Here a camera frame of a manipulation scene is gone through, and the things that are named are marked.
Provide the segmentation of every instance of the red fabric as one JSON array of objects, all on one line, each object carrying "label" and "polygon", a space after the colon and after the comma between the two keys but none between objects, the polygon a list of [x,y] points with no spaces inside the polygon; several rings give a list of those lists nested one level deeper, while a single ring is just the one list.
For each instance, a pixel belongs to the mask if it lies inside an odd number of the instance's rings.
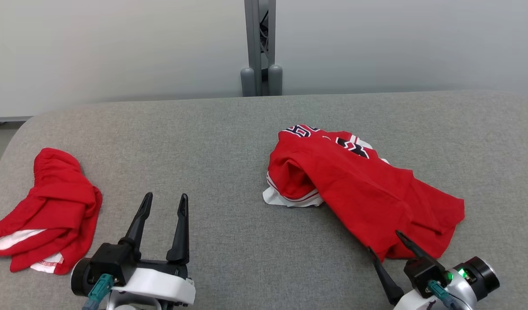
[{"label": "red fabric", "polygon": [[349,132],[297,125],[280,131],[279,139],[268,174],[281,196],[297,200],[317,189],[345,227],[381,260],[412,257],[396,230],[440,257],[465,217],[462,199],[384,162],[374,149],[357,145]]},{"label": "red fabric", "polygon": [[12,256],[10,271],[59,252],[63,259],[54,273],[68,273],[90,249],[101,201],[77,159],[58,149],[42,149],[34,161],[34,187],[0,220],[0,238],[26,229],[45,231],[0,251]]}]

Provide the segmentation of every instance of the red garment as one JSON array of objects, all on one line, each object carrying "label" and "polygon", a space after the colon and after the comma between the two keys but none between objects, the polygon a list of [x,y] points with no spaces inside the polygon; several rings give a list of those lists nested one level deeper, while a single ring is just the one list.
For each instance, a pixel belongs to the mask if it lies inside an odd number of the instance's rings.
[{"label": "red garment", "polygon": [[396,230],[440,257],[465,217],[462,199],[417,180],[411,170],[393,167],[349,132],[297,125],[280,131],[279,138],[270,155],[268,182],[282,201],[300,204],[319,193],[381,260],[413,256]]},{"label": "red garment", "polygon": [[100,208],[101,193],[77,159],[42,149],[34,160],[34,187],[0,220],[0,255],[12,256],[11,272],[68,273],[90,249]]}]

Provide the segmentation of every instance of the robotic arm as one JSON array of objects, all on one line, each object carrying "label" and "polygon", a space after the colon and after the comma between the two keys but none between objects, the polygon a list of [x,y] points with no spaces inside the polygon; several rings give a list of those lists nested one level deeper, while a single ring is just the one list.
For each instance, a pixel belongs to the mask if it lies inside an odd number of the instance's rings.
[{"label": "robotic arm", "polygon": [[[71,289],[78,296],[95,300],[97,292],[107,301],[107,310],[136,310],[130,304],[155,306],[157,310],[187,307],[195,300],[195,285],[187,275],[189,263],[189,213],[187,195],[178,207],[178,223],[166,260],[142,260],[140,243],[151,210],[152,193],[143,199],[126,235],[118,244],[102,244],[92,258],[81,259],[71,276]],[[83,309],[97,309],[99,302]]]},{"label": "robotic arm", "polygon": [[477,302],[500,287],[494,269],[482,259],[473,257],[447,270],[402,232],[397,231],[396,235],[416,256],[404,267],[414,288],[407,294],[382,267],[373,249],[368,248],[394,310],[473,310]]}]

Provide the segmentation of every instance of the white partition panel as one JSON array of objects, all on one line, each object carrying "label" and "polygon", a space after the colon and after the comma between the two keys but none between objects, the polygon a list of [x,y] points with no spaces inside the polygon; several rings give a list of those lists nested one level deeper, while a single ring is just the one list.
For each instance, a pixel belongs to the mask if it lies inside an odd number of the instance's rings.
[{"label": "white partition panel", "polygon": [[241,96],[240,0],[0,0],[0,118]]},{"label": "white partition panel", "polygon": [[275,2],[283,94],[491,88],[528,95],[528,0]]}]

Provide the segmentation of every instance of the gray fabric surface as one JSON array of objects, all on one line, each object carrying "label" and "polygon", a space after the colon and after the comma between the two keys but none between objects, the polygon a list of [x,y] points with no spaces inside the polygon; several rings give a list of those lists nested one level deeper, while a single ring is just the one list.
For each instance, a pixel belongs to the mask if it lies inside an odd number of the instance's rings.
[{"label": "gray fabric surface", "polygon": [[[488,91],[119,102],[36,116],[0,162],[0,219],[32,186],[43,147],[71,153],[104,201],[92,255],[154,192],[141,251],[164,259],[190,201],[193,309],[389,309],[367,252],[327,208],[266,205],[277,132],[305,123],[362,137],[396,167],[466,203],[441,263],[477,255],[501,288],[479,309],[528,309],[528,102]],[[404,261],[385,263],[407,292]],[[10,273],[0,309],[79,309],[68,276]]]}]

